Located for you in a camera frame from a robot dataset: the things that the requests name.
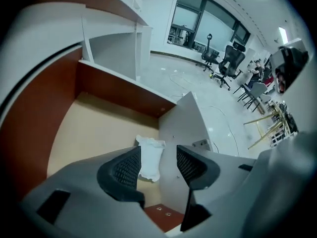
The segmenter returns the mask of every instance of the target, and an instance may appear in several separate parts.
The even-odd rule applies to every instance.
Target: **window frame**
[[[200,26],[203,14],[204,14],[207,1],[213,3],[215,6],[219,7],[221,10],[223,10],[223,12],[227,13],[230,17],[235,19],[235,23],[234,23],[234,25],[232,27],[232,29],[234,30],[234,33],[233,33],[230,41],[233,41],[234,39],[237,39],[241,43],[246,45],[248,40],[249,40],[249,37],[251,35],[251,33],[247,30],[247,28],[244,25],[242,25],[241,22],[234,15],[232,15],[229,11],[227,11],[224,7],[222,7],[221,5],[216,3],[215,1],[213,1],[213,0],[202,0],[201,6],[200,6],[199,9],[197,9],[195,7],[192,7],[192,6],[188,6],[188,5],[183,4],[183,3],[176,2],[176,6],[175,6],[175,9],[174,9],[174,14],[173,14],[171,27],[179,28],[179,29],[182,29],[182,30],[185,30],[187,32],[192,33],[191,36],[190,36],[190,39],[188,41],[188,46],[187,47],[183,46],[183,47],[184,48],[188,48],[188,49],[193,48],[195,37],[196,37],[197,31],[198,31],[198,28]],[[187,9],[187,10],[190,10],[190,11],[198,13],[198,17],[197,17],[197,20],[195,22],[194,30],[191,30],[189,28],[173,24],[173,20],[174,20],[174,16],[175,16],[175,12],[176,12],[177,6],[183,8],[183,9]],[[243,27],[243,29],[247,32],[243,40],[239,36],[237,36],[237,34],[236,34],[239,26]]]

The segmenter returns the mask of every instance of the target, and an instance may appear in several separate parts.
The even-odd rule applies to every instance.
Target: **person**
[[[256,61],[255,69],[251,69],[250,72],[253,73],[253,76],[248,84],[248,87],[252,89],[253,84],[261,82],[263,78],[263,68],[261,67],[259,60]]]

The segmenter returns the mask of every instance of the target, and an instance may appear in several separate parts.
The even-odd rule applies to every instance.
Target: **mesh chair back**
[[[262,83],[254,83],[250,93],[254,96],[254,98],[258,98],[262,93],[265,93],[267,87]]]
[[[236,73],[236,70],[240,63],[243,61],[243,59],[246,57],[244,53],[242,53],[240,50],[235,49],[232,46],[226,47],[226,52],[223,58],[223,61],[219,64],[219,70],[221,73],[224,72],[224,74],[227,74],[228,76],[234,76]],[[224,71],[224,66],[230,63],[227,70]]]

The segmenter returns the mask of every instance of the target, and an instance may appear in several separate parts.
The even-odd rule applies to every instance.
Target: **ceiling light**
[[[286,34],[285,29],[281,28],[281,27],[279,27],[278,29],[279,29],[279,32],[280,32],[280,34],[282,36],[283,44],[288,43],[287,34]]]

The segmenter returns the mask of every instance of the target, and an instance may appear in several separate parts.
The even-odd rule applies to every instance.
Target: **cubicle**
[[[154,189],[184,213],[176,145],[208,139],[205,123],[192,93],[176,103],[137,81],[151,28],[124,0],[110,1],[40,0],[21,11],[0,52],[2,157],[21,200],[71,162],[133,146],[137,134],[165,140]]]

